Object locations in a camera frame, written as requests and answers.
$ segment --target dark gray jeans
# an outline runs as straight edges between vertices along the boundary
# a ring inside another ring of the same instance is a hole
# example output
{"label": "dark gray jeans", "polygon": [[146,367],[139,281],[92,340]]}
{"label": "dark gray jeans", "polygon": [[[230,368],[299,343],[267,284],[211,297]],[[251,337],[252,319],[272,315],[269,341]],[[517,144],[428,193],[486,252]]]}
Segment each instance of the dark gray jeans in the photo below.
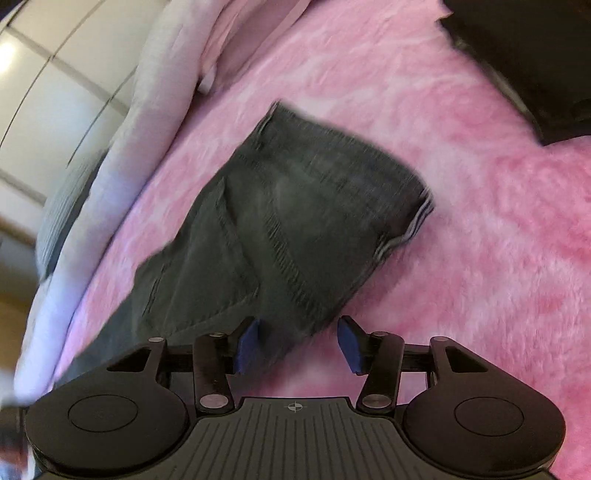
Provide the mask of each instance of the dark gray jeans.
{"label": "dark gray jeans", "polygon": [[334,319],[432,209],[408,167],[276,103],[63,381],[150,337],[190,344],[251,315],[277,359]]}

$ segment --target metal pivot screw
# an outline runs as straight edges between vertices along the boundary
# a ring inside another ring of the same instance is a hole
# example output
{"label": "metal pivot screw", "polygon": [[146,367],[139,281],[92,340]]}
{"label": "metal pivot screw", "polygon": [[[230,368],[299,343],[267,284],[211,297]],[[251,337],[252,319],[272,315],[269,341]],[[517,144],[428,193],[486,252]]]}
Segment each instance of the metal pivot screw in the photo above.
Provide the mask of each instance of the metal pivot screw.
{"label": "metal pivot screw", "polygon": [[229,403],[229,400],[225,395],[212,393],[201,397],[199,403],[205,408],[216,409],[225,407]]}
{"label": "metal pivot screw", "polygon": [[371,395],[364,396],[361,403],[367,408],[379,409],[389,407],[392,400],[386,395],[372,393]]}

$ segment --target gray pillow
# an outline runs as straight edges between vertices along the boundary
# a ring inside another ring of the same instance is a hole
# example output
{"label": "gray pillow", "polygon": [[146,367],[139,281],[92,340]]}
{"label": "gray pillow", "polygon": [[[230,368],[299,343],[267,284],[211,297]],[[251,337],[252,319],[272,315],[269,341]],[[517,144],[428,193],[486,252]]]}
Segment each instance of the gray pillow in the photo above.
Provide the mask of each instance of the gray pillow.
{"label": "gray pillow", "polygon": [[53,273],[61,249],[88,198],[90,187],[108,150],[94,157],[75,158],[66,168],[61,182],[43,207],[43,218],[37,234],[35,259],[39,279],[43,281]]}

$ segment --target ribbed black surface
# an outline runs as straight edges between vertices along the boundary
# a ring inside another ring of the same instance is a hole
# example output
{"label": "ribbed black surface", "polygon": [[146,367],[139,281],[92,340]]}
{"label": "ribbed black surface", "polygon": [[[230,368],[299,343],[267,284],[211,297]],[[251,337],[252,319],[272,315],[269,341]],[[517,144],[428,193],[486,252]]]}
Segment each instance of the ribbed black surface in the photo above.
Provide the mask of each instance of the ribbed black surface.
{"label": "ribbed black surface", "polygon": [[[44,477],[45,480],[57,478]],[[173,455],[127,478],[452,480],[457,477],[440,472],[417,457],[389,420],[361,416],[344,398],[250,398],[236,413],[199,421],[187,442]],[[553,477],[537,473],[530,478]]]}

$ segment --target light pink fabric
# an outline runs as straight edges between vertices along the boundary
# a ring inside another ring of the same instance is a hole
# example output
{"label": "light pink fabric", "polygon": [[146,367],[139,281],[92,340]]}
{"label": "light pink fabric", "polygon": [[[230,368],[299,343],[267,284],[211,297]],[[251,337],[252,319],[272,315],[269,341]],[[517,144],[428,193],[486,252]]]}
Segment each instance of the light pink fabric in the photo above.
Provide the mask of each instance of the light pink fabric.
{"label": "light pink fabric", "polygon": [[238,28],[248,19],[252,11],[265,0],[230,0],[217,18],[201,55],[201,76],[215,67],[224,46],[232,39]]}
{"label": "light pink fabric", "polygon": [[[60,371],[271,102],[284,98],[404,159],[437,202],[345,313],[410,343],[452,337],[550,397],[568,429],[553,470],[591,480],[591,138],[537,145],[479,69],[450,48],[436,25],[443,14],[437,0],[326,0],[190,115],[102,260]],[[348,372],[330,329],[266,381],[256,393],[356,398],[363,378]]]}
{"label": "light pink fabric", "polygon": [[215,65],[213,90],[243,75],[302,16],[310,0],[267,0],[228,38]]}

